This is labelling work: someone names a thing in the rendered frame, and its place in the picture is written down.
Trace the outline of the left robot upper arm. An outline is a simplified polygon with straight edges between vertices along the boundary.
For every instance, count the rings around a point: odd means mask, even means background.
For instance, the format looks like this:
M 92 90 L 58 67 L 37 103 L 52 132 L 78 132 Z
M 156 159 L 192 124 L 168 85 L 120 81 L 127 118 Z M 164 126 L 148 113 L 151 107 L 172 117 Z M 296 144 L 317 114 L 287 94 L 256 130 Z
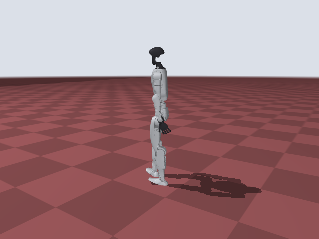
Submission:
M 154 91 L 155 91 L 154 95 L 157 95 L 159 99 L 161 99 L 161 81 L 162 81 L 161 71 L 155 71 L 153 73 L 153 83 L 154 83 Z

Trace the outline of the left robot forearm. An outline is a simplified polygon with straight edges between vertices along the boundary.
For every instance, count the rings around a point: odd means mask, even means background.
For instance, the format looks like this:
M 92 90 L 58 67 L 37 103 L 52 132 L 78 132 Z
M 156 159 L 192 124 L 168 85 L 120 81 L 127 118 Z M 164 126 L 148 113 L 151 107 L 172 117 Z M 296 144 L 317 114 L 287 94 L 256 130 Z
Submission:
M 158 122 L 161 122 L 163 120 L 162 120 L 160 99 L 157 95 L 154 95 L 152 97 L 152 100 L 153 100 L 154 108 L 155 108 L 155 116 L 157 117 Z

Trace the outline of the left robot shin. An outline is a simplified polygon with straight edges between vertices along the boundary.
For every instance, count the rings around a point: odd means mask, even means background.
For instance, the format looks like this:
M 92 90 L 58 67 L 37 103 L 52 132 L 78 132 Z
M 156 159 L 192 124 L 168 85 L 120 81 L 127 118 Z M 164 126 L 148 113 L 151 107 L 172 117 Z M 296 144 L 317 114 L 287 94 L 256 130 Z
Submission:
M 156 166 L 159 173 L 160 180 L 164 182 L 165 176 L 164 171 L 166 169 L 166 156 L 163 149 L 158 149 L 157 154 L 155 153 Z

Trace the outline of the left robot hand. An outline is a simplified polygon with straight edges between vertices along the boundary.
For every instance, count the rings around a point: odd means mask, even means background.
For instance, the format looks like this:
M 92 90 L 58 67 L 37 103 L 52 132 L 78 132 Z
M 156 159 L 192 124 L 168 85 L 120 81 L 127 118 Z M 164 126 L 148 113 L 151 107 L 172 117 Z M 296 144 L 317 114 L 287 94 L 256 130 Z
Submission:
M 159 132 L 160 132 L 160 130 L 161 130 L 162 133 L 165 135 L 165 134 L 171 132 L 171 130 L 168 128 L 167 124 L 164 123 L 165 120 L 164 120 L 163 116 L 162 116 L 162 120 L 163 120 L 162 122 L 158 122 L 158 123 L 159 123 Z M 165 130 L 167 131 L 167 133 L 166 133 Z M 169 131 L 169 132 L 168 132 L 168 131 Z M 165 132 L 165 133 L 164 133 L 164 132 Z

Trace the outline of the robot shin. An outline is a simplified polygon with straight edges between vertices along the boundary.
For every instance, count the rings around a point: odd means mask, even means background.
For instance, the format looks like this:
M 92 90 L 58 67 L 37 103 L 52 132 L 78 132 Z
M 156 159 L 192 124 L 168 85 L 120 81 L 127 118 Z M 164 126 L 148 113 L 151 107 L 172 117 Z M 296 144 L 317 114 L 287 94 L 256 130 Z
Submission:
M 166 169 L 166 156 L 163 149 L 158 149 L 157 154 L 155 153 L 156 166 L 159 173 L 160 180 L 164 182 L 165 176 L 164 171 Z
M 162 141 L 161 141 L 161 146 L 162 146 Z M 155 151 L 152 147 L 152 172 L 157 171 L 157 166 L 156 166 L 156 160 L 155 160 Z

